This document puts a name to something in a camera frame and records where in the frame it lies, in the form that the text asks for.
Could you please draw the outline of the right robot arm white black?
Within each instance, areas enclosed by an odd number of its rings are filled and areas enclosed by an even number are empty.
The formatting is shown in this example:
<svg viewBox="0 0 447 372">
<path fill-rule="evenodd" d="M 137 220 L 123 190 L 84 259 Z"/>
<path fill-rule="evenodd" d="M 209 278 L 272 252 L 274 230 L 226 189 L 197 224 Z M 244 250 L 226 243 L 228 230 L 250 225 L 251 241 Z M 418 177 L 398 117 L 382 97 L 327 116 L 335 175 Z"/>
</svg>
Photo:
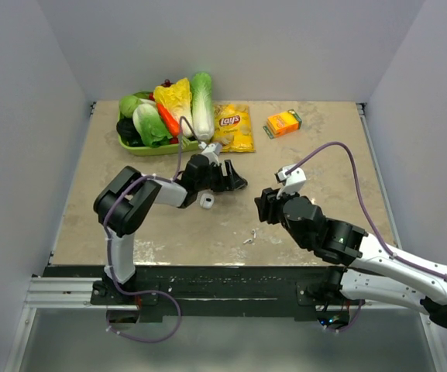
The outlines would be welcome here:
<svg viewBox="0 0 447 372">
<path fill-rule="evenodd" d="M 299 194 L 267 188 L 254 202 L 261 222 L 280 224 L 300 248 L 332 264 L 323 282 L 310 290 L 318 300 L 399 305 L 447 329 L 447 265 L 385 246 L 358 226 L 324 216 Z"/>
</svg>

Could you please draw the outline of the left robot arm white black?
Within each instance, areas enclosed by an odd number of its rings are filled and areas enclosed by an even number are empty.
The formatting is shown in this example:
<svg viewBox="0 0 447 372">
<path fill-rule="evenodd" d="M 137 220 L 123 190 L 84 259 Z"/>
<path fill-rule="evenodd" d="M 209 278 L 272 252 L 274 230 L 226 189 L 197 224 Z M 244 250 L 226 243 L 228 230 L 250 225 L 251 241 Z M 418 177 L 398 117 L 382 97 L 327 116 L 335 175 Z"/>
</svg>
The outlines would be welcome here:
<svg viewBox="0 0 447 372">
<path fill-rule="evenodd" d="M 135 297 L 136 286 L 130 281 L 136 272 L 135 233 L 154 204 L 186 208 L 203 191 L 238 191 L 247 185 L 248 181 L 236 172 L 232 161 L 211 161 L 204 155 L 191 156 L 174 179 L 124 167 L 93 204 L 107 239 L 105 274 L 112 280 L 109 296 L 119 304 L 127 304 Z"/>
</svg>

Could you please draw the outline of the black earbud charging case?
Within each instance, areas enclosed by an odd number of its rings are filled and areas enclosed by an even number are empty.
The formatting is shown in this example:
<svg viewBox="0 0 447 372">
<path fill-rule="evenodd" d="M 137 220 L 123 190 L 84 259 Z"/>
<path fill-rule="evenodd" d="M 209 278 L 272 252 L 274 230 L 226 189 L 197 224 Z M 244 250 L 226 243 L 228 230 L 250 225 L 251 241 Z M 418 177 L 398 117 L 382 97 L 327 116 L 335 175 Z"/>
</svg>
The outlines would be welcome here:
<svg viewBox="0 0 447 372">
<path fill-rule="evenodd" d="M 233 190 L 237 191 L 237 190 L 245 189 L 247 187 L 247 185 L 248 185 L 248 183 L 246 181 L 245 182 L 236 182 L 234 184 Z"/>
</svg>

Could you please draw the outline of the white earbud charging case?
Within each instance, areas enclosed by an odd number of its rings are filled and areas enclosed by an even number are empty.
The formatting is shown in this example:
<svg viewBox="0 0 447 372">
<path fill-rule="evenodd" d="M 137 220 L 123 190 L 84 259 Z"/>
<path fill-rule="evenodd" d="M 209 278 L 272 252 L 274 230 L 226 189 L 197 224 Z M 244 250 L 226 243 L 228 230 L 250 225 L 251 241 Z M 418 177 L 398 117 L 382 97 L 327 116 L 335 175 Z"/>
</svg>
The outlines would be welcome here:
<svg viewBox="0 0 447 372">
<path fill-rule="evenodd" d="M 201 194 L 201 197 L 199 199 L 199 205 L 203 209 L 207 210 L 211 209 L 214 203 L 215 203 L 215 196 L 212 193 L 205 192 Z"/>
</svg>

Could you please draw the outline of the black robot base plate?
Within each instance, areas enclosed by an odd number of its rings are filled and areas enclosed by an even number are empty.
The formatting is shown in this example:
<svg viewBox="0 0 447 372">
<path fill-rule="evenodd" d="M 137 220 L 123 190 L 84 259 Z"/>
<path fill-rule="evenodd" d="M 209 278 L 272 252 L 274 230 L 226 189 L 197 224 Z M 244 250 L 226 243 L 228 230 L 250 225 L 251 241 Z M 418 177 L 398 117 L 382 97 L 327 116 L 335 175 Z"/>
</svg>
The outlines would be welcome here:
<svg viewBox="0 0 447 372">
<path fill-rule="evenodd" d="M 91 305 L 141 322 L 163 317 L 289 318 L 348 321 L 357 300 L 339 293 L 343 269 L 309 266 L 138 266 L 121 291 L 101 266 L 53 265 L 43 276 L 84 280 Z"/>
</svg>

